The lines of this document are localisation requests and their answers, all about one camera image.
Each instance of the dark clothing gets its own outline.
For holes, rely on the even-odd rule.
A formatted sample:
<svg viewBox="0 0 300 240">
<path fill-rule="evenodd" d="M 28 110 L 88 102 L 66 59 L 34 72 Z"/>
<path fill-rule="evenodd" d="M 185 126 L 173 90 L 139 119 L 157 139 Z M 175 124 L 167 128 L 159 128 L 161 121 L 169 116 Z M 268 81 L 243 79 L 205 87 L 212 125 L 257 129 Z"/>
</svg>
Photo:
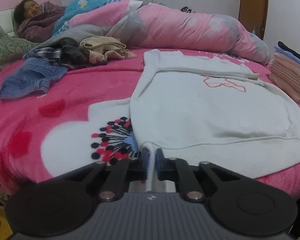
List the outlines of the dark clothing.
<svg viewBox="0 0 300 240">
<path fill-rule="evenodd" d="M 73 64 L 87 64 L 89 61 L 87 57 L 78 48 L 78 43 L 71 38 L 63 38 L 60 40 L 58 46 L 61 47 L 63 56 L 66 61 L 70 61 Z"/>
<path fill-rule="evenodd" d="M 33 92 L 46 94 L 50 86 L 60 80 L 68 69 L 53 66 L 49 61 L 29 58 L 0 86 L 0 98 L 21 98 Z"/>
<path fill-rule="evenodd" d="M 296 56 L 298 59 L 300 59 L 300 54 L 295 52 L 293 49 L 290 49 L 289 47 L 287 47 L 283 42 L 279 41 L 278 46 L 285 51 L 291 52 L 294 56 Z"/>
<path fill-rule="evenodd" d="M 50 2 L 43 4 L 43 13 L 24 20 L 19 29 L 20 38 L 32 42 L 45 42 L 52 36 L 55 23 L 64 15 L 66 7 Z"/>
</svg>

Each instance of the pink folded cloth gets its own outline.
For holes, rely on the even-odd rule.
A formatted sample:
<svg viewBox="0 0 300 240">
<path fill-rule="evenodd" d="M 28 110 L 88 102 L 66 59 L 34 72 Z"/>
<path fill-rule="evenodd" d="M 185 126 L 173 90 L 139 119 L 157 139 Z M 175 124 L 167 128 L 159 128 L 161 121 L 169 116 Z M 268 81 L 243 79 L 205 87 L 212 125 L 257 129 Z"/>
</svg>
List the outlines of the pink folded cloth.
<svg viewBox="0 0 300 240">
<path fill-rule="evenodd" d="M 284 91 L 289 97 L 292 98 L 298 105 L 300 105 L 300 93 L 296 92 L 290 85 L 288 85 L 284 80 L 278 77 L 276 74 L 270 73 L 269 79 L 273 84 Z"/>
<path fill-rule="evenodd" d="M 274 60 L 284 65 L 289 70 L 292 70 L 300 77 L 300 64 L 288 58 L 287 56 L 281 53 L 274 54 Z"/>
<path fill-rule="evenodd" d="M 276 74 L 300 94 L 300 76 L 276 60 L 270 61 L 268 67 L 271 73 Z"/>
<path fill-rule="evenodd" d="M 108 59 L 125 59 L 125 58 L 137 57 L 134 53 L 130 51 L 124 51 L 123 55 L 120 55 L 117 51 L 114 50 L 108 50 L 104 54 L 93 50 L 89 50 L 89 51 L 90 51 L 89 62 L 92 64 L 95 64 L 97 62 L 108 61 Z"/>
</svg>

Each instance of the maroon fleece jacket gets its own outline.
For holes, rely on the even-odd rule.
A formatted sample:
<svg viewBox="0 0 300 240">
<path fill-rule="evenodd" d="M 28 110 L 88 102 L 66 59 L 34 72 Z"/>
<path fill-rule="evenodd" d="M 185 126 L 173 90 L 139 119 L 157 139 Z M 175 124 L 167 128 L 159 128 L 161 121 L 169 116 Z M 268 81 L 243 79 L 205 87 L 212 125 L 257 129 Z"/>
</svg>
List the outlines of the maroon fleece jacket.
<svg viewBox="0 0 300 240">
<path fill-rule="evenodd" d="M 54 25 L 65 13 L 66 7 L 46 2 L 44 12 L 30 19 L 24 20 L 19 29 L 20 38 L 32 42 L 45 42 L 51 38 Z"/>
</svg>

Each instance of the circular black pad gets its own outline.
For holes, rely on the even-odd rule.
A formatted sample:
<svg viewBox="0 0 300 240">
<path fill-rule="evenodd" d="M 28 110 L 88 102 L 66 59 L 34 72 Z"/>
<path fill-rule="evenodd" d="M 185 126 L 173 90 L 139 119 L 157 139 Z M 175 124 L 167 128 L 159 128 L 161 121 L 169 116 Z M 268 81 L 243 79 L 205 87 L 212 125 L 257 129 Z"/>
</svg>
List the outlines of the circular black pad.
<svg viewBox="0 0 300 240">
<path fill-rule="evenodd" d="M 211 198 L 210 210 L 231 231 L 266 237 L 289 228 L 298 208 L 281 190 L 256 181 L 237 180 L 221 184 Z"/>
<path fill-rule="evenodd" d="M 12 195 L 6 217 L 14 231 L 30 236 L 56 236 L 82 225 L 93 211 L 91 197 L 74 181 L 42 183 Z"/>
</svg>

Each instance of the metal pivot screw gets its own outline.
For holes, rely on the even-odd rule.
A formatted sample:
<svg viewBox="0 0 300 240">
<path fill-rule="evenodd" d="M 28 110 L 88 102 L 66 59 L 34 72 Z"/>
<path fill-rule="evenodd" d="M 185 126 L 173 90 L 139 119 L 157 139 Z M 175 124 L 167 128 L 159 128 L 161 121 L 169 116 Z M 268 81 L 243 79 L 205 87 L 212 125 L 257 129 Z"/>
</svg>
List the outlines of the metal pivot screw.
<svg viewBox="0 0 300 240">
<path fill-rule="evenodd" d="M 99 194 L 99 197 L 104 200 L 111 200 L 115 197 L 115 194 L 111 191 L 103 191 Z"/>
<path fill-rule="evenodd" d="M 190 191 L 187 194 L 187 197 L 190 198 L 190 199 L 198 200 L 198 199 L 203 198 L 203 194 L 199 191 Z"/>
</svg>

